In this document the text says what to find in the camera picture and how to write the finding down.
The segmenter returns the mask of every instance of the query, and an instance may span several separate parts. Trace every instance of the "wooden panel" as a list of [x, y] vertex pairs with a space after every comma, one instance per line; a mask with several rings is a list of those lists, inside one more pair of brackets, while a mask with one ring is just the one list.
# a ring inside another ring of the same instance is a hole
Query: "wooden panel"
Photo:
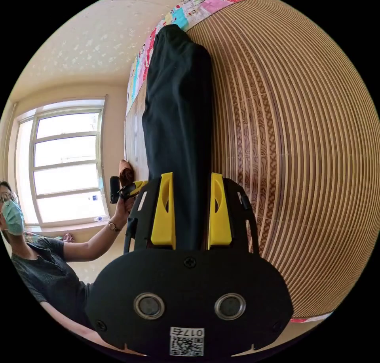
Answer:
[[[333, 311], [380, 229], [380, 123], [362, 79], [327, 34], [279, 0], [236, 3], [188, 34], [213, 59], [213, 171], [249, 195], [261, 256], [286, 280], [294, 316]], [[142, 178], [145, 90], [126, 119], [127, 138], [138, 119], [127, 156]]]

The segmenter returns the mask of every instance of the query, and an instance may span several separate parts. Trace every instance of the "gray t-shirt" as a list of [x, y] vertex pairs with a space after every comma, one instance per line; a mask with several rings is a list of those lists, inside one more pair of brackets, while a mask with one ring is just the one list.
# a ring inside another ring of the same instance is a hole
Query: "gray t-shirt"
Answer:
[[40, 238], [27, 244], [39, 254], [38, 259], [27, 260], [12, 254], [11, 260], [35, 299], [48, 302], [66, 317], [93, 329], [84, 310], [92, 284], [80, 281], [66, 263], [64, 242]]

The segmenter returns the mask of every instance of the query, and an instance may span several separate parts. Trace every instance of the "window frame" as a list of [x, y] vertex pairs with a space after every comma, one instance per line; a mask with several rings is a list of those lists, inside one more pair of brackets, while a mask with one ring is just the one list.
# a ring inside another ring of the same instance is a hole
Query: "window frame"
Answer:
[[[102, 100], [103, 105], [73, 105], [68, 106], [67, 102], [70, 101], [85, 101], [85, 100]], [[64, 103], [65, 106], [59, 107], [60, 103]], [[34, 210], [36, 212], [37, 221], [38, 223], [27, 223], [26, 227], [40, 227], [40, 228], [48, 228], [48, 227], [65, 227], [65, 226], [77, 226], [80, 224], [88, 224], [88, 223], [95, 223], [94, 218], [81, 218], [81, 219], [75, 219], [75, 220], [65, 220], [65, 221], [56, 221], [56, 222], [42, 222], [42, 217], [40, 214], [40, 210], [38, 208], [37, 200], [41, 198], [52, 198], [52, 197], [59, 197], [62, 195], [70, 195], [70, 194], [80, 194], [80, 193], [89, 193], [94, 191], [100, 191], [101, 193], [101, 199], [103, 202], [104, 212], [106, 217], [109, 217], [109, 208], [108, 208], [108, 202], [106, 200], [106, 194], [105, 194], [105, 187], [104, 184], [100, 188], [99, 185], [96, 188], [89, 188], [89, 189], [81, 189], [81, 190], [71, 190], [71, 191], [65, 191], [65, 192], [56, 192], [56, 193], [50, 193], [50, 194], [40, 194], [37, 195], [36, 193], [36, 185], [34, 181], [34, 172], [39, 170], [46, 170], [50, 168], [57, 168], [57, 167], [64, 167], [64, 166], [76, 166], [76, 165], [85, 165], [85, 164], [96, 164], [97, 168], [97, 176], [98, 176], [98, 182], [102, 180], [103, 181], [103, 173], [104, 173], [104, 167], [102, 164], [102, 155], [101, 155], [101, 146], [102, 146], [102, 130], [103, 130], [103, 116], [104, 116], [104, 108], [106, 104], [106, 97], [103, 98], [86, 98], [86, 99], [71, 99], [67, 101], [59, 101], [56, 103], [48, 104], [47, 106], [50, 107], [49, 109], [43, 110], [43, 107], [40, 107], [33, 111], [30, 116], [20, 116], [18, 119], [15, 119], [17, 122], [17, 131], [16, 131], [16, 144], [15, 144], [15, 150], [14, 150], [14, 158], [13, 158], [13, 164], [14, 164], [14, 183], [15, 183], [15, 190], [18, 193], [17, 188], [17, 170], [16, 170], [16, 153], [17, 153], [17, 141], [19, 137], [19, 129], [20, 125], [28, 122], [33, 121], [32, 123], [32, 130], [30, 133], [30, 141], [29, 141], [29, 154], [28, 154], [28, 167], [29, 167], [29, 184], [30, 184], [30, 190], [32, 194], [32, 201]], [[37, 131], [38, 131], [38, 123], [42, 119], [57, 117], [57, 116], [63, 116], [63, 115], [72, 115], [72, 114], [88, 114], [88, 113], [97, 113], [98, 115], [98, 124], [97, 124], [97, 130], [96, 131], [88, 131], [88, 132], [77, 132], [77, 133], [65, 133], [61, 135], [53, 135], [43, 138], [37, 138]], [[53, 141], [53, 140], [59, 140], [59, 139], [68, 139], [72, 137], [80, 137], [80, 136], [95, 136], [95, 160], [85, 160], [85, 161], [77, 161], [77, 162], [67, 162], [67, 163], [60, 163], [60, 164], [53, 164], [53, 165], [45, 165], [40, 167], [35, 167], [35, 146], [38, 143], [44, 142], [44, 141]]]

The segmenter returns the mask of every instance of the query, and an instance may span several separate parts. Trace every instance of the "windowsill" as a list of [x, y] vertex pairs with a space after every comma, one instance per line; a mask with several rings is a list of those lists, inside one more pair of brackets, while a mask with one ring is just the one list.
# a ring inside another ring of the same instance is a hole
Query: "windowsill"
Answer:
[[25, 227], [25, 229], [26, 231], [42, 234], [43, 236], [52, 236], [52, 235], [57, 235], [57, 234], [60, 234], [60, 236], [63, 236], [62, 234], [67, 234], [67, 233], [74, 234], [81, 230], [101, 228], [107, 224], [108, 224], [108, 221], [103, 221], [103, 222], [82, 223], [82, 224], [75, 224], [71, 226], [61, 226], [61, 227], [31, 226], [31, 227]]

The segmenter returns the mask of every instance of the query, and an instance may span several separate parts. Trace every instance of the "eyeglasses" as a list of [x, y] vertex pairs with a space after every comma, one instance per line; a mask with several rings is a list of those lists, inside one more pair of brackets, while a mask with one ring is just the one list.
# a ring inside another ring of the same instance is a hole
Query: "eyeglasses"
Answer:
[[3, 203], [5, 206], [8, 206], [10, 201], [13, 201], [15, 203], [19, 202], [19, 197], [15, 192], [7, 193], [3, 192], [0, 193], [0, 203]]

